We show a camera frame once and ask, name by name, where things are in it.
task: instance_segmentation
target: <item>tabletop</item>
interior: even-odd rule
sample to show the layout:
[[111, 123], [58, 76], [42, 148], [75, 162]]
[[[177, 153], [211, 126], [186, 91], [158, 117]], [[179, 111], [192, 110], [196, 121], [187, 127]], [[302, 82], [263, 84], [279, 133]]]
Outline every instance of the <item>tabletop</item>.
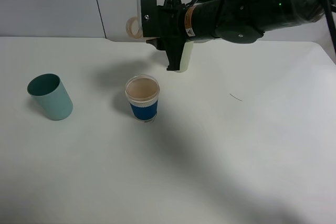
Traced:
[[[312, 42], [195, 44], [187, 72], [144, 43], [0, 38], [1, 223], [336, 222], [336, 66]], [[74, 105], [51, 121], [31, 79]], [[161, 87], [134, 119], [128, 79]]]

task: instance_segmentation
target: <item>cylindrical cup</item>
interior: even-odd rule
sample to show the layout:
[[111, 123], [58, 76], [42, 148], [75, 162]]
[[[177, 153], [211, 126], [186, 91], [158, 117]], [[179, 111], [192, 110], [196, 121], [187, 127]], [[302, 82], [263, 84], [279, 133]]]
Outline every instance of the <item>cylindrical cup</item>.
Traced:
[[138, 120], [150, 122], [155, 118], [160, 86], [154, 77], [147, 75], [133, 77], [127, 82], [125, 93]]
[[52, 120], [65, 119], [72, 112], [72, 101], [61, 79], [53, 73], [42, 74], [33, 79], [27, 91]]

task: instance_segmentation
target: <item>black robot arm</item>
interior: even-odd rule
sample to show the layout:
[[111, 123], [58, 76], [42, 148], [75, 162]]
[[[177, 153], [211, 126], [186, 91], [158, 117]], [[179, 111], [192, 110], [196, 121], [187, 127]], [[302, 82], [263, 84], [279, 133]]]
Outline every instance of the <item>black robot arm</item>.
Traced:
[[139, 28], [146, 42], [166, 51], [167, 70], [180, 69], [187, 41], [221, 38], [247, 44], [266, 31], [318, 21], [326, 13], [336, 45], [336, 30], [331, 11], [334, 0], [138, 0]]

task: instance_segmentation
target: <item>white table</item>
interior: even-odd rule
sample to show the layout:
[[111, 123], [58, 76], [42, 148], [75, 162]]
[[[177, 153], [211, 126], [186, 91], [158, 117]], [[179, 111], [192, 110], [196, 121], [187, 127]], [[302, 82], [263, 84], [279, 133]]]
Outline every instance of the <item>white table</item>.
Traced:
[[[336, 222], [336, 66], [320, 46], [210, 41], [187, 72], [166, 65], [142, 43], [0, 38], [0, 221]], [[63, 121], [26, 92], [48, 72], [74, 104]], [[153, 123], [124, 97], [142, 73], [161, 86]]]

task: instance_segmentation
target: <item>orange label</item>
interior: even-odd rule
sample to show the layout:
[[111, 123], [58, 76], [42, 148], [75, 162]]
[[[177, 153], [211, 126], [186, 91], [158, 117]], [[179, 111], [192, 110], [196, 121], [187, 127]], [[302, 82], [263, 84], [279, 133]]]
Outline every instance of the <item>orange label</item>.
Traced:
[[187, 32], [189, 37], [193, 37], [195, 36], [195, 33], [193, 31], [193, 27], [191, 24], [191, 18], [193, 17], [193, 11], [196, 8], [196, 5], [190, 7], [187, 12], [185, 13], [184, 16], [184, 27], [185, 27], [185, 31]]

